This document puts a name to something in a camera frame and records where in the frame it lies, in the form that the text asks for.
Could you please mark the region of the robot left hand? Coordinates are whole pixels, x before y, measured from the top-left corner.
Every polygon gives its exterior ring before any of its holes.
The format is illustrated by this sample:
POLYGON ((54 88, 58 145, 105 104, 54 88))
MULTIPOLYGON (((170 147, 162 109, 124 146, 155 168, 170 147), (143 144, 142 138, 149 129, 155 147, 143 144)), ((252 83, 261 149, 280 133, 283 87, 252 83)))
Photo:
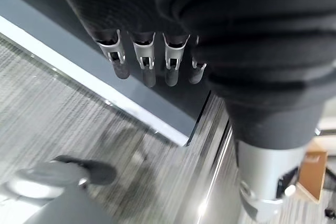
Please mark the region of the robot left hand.
POLYGON ((96 41, 115 28, 199 38, 192 56, 225 100, 242 205, 269 221, 335 96, 335 0, 66 1, 96 41))

